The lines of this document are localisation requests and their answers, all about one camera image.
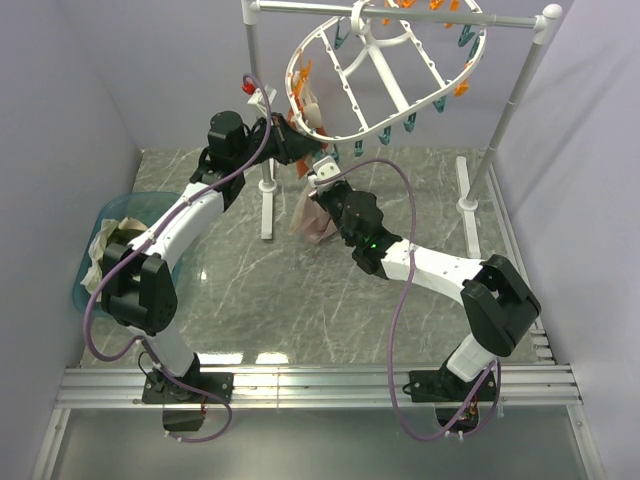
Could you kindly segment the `pink underwear white waistband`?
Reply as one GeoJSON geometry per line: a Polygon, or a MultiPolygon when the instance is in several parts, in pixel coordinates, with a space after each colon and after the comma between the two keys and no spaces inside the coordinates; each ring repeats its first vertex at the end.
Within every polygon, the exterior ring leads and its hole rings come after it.
{"type": "Polygon", "coordinates": [[[302,190],[294,208],[288,233],[301,235],[308,242],[318,244],[335,234],[337,228],[329,214],[311,199],[311,192],[312,188],[309,185],[302,190]]]}

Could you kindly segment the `white oval clip hanger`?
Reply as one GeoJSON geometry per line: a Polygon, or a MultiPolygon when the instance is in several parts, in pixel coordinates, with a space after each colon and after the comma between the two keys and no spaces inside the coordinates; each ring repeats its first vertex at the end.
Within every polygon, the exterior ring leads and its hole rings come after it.
{"type": "Polygon", "coordinates": [[[333,16],[312,30],[292,54],[285,74],[285,91],[290,106],[288,121],[298,131],[326,145],[352,144],[357,156],[363,153],[365,137],[376,134],[383,145],[388,145],[394,125],[401,124],[405,131],[412,132],[419,110],[432,105],[438,112],[443,112],[449,95],[458,97],[468,90],[468,78],[482,59],[486,46],[487,28],[469,21],[463,22],[457,46],[468,46],[470,50],[461,72],[447,79],[438,70],[435,60],[428,54],[427,47],[416,36],[408,20],[398,21],[398,35],[376,38],[372,19],[365,16],[365,9],[370,5],[369,1],[356,1],[346,16],[333,16]],[[328,56],[330,70],[337,75],[340,91],[346,95],[347,106],[356,121],[353,133],[329,134],[325,130],[321,106],[311,88],[313,62],[303,59],[304,53],[314,42],[328,56]],[[399,84],[399,73],[384,55],[386,50],[403,45],[415,49],[419,63],[426,67],[435,82],[434,92],[416,100],[406,97],[399,84]],[[392,113],[379,121],[366,118],[351,82],[351,78],[366,62],[372,64],[394,107],[392,113]]]}

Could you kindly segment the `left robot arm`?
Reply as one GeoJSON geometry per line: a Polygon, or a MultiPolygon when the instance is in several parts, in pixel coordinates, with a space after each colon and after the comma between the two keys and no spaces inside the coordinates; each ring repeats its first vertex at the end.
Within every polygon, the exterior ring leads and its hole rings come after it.
{"type": "Polygon", "coordinates": [[[148,384],[175,403],[196,401],[206,388],[197,354],[173,323],[176,263],[239,196],[245,169],[269,160],[289,165],[323,148],[279,113],[247,126],[238,113],[219,112],[210,120],[207,139],[180,199],[147,231],[109,245],[102,260],[102,310],[143,343],[154,363],[148,384]]]}

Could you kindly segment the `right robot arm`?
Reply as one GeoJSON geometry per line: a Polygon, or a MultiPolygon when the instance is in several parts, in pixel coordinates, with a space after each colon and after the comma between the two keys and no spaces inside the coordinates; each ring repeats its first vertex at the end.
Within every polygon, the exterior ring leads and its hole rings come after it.
{"type": "Polygon", "coordinates": [[[504,256],[468,259],[414,246],[384,228],[374,194],[345,180],[320,186],[312,199],[329,214],[365,273],[410,280],[463,306],[470,334],[426,388],[435,401],[465,398],[481,371],[510,356],[541,313],[540,302],[504,256]]]}

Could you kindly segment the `white rack foot left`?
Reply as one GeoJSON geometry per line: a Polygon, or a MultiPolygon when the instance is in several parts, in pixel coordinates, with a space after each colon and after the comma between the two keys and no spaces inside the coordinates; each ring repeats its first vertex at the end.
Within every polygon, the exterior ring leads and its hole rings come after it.
{"type": "Polygon", "coordinates": [[[275,161],[269,159],[261,166],[262,178],[258,184],[262,195],[261,210],[261,239],[269,241],[273,239],[274,226],[274,199],[278,192],[278,184],[275,178],[275,161]]]}

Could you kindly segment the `white rack foot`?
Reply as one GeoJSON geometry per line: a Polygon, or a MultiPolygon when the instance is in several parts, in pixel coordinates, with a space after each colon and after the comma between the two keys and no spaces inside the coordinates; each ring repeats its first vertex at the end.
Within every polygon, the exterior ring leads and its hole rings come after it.
{"type": "Polygon", "coordinates": [[[258,184],[262,195],[261,210],[261,239],[269,241],[273,239],[274,226],[274,199],[278,192],[278,184],[275,178],[275,161],[269,159],[261,166],[262,178],[258,184]]]}
{"type": "Polygon", "coordinates": [[[456,209],[462,218],[467,256],[471,259],[479,259],[481,257],[481,250],[475,218],[478,202],[476,200],[468,199],[470,181],[467,159],[464,156],[457,156],[455,160],[455,167],[460,194],[456,209]]]}

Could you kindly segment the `white rack foot right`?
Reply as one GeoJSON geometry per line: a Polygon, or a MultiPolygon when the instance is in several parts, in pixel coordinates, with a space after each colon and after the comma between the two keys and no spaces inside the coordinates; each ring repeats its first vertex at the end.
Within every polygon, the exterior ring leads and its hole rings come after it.
{"type": "Polygon", "coordinates": [[[475,218],[478,202],[476,200],[468,199],[470,181],[467,159],[464,156],[457,156],[455,160],[455,167],[460,194],[456,209],[462,218],[467,256],[471,259],[479,259],[481,257],[481,250],[475,218]]]}

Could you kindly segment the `teal plastic basket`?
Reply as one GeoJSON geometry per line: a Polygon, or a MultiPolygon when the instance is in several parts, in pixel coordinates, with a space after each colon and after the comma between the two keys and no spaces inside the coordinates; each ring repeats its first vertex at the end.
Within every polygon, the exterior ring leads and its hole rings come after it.
{"type": "Polygon", "coordinates": [[[103,219],[123,220],[125,217],[131,217],[144,223],[148,229],[159,220],[178,199],[179,195],[171,192],[131,193],[116,197],[102,208],[89,237],[89,242],[83,254],[72,290],[74,306],[81,314],[85,312],[91,294],[85,290],[80,284],[80,281],[89,266],[88,247],[99,230],[100,221],[103,219]]]}

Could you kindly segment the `pile of clothes in basket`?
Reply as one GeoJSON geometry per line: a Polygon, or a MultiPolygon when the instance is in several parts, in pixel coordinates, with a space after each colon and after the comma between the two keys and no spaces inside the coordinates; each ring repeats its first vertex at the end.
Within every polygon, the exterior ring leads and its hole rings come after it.
{"type": "Polygon", "coordinates": [[[90,263],[80,281],[89,294],[96,290],[102,280],[102,264],[107,247],[111,244],[127,245],[146,230],[147,226],[144,223],[131,217],[100,221],[99,230],[88,247],[90,263]]]}

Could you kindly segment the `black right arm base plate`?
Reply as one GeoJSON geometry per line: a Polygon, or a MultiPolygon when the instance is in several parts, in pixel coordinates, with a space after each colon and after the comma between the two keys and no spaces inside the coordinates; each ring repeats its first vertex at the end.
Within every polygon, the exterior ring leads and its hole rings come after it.
{"type": "Polygon", "coordinates": [[[476,385],[478,374],[465,382],[446,368],[436,370],[411,370],[409,382],[402,387],[413,403],[462,402],[476,385]]]}

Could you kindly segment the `aluminium rail front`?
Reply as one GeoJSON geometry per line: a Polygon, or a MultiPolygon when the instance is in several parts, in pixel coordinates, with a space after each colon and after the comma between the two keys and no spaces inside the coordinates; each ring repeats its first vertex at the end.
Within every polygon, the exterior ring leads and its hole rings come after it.
{"type": "MultiPolygon", "coordinates": [[[[234,409],[387,408],[386,370],[380,365],[208,367],[233,374],[234,409]]],[[[145,376],[135,368],[69,369],[54,406],[59,409],[161,409],[143,400],[145,376]]],[[[568,366],[507,365],[502,368],[503,406],[580,405],[568,366]]]]}

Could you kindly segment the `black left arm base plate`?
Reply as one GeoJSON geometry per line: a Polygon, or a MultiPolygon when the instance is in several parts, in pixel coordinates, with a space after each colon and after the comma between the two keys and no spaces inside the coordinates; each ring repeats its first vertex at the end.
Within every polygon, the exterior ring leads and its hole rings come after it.
{"type": "Polygon", "coordinates": [[[162,372],[147,374],[141,402],[149,405],[197,404],[203,401],[231,401],[234,375],[231,372],[201,372],[193,377],[170,380],[162,372]]]}

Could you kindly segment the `silver clothes rack frame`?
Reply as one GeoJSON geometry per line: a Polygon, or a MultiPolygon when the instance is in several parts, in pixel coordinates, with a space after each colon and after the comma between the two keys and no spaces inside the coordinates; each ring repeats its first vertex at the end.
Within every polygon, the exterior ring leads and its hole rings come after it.
{"type": "Polygon", "coordinates": [[[439,1],[430,2],[425,10],[413,10],[411,6],[409,1],[388,1],[382,8],[377,8],[368,1],[356,1],[350,7],[293,1],[245,1],[242,4],[242,15],[247,28],[251,65],[258,65],[255,33],[259,13],[308,13],[327,16],[327,21],[309,33],[291,56],[285,73],[286,96],[293,112],[293,122],[304,134],[322,143],[351,142],[355,152],[360,154],[363,151],[365,137],[378,134],[381,143],[388,144],[393,125],[401,123],[406,131],[412,131],[417,111],[428,105],[442,111],[448,95],[460,96],[466,92],[468,78],[484,55],[488,28],[506,27],[533,31],[532,45],[489,143],[488,156],[482,161],[468,190],[462,193],[459,201],[462,210],[474,211],[478,184],[495,160],[496,151],[507,126],[531,80],[535,63],[543,46],[550,42],[563,16],[563,9],[558,4],[549,4],[541,14],[524,18],[486,14],[475,1],[454,1],[449,9],[443,9],[439,1]],[[464,67],[455,78],[446,79],[441,75],[435,61],[428,55],[422,41],[412,29],[411,24],[415,21],[442,23],[448,27],[461,26],[458,45],[468,46],[470,51],[464,67]],[[299,62],[308,45],[315,40],[323,41],[326,54],[331,59],[334,71],[357,118],[358,130],[353,134],[321,134],[315,124],[317,114],[301,98],[301,92],[308,82],[310,68],[299,62]],[[383,53],[386,48],[398,47],[405,43],[410,43],[415,48],[437,86],[432,93],[414,102],[407,100],[383,53]],[[349,82],[350,77],[365,60],[371,61],[396,109],[386,119],[375,124],[366,120],[349,82]]]}

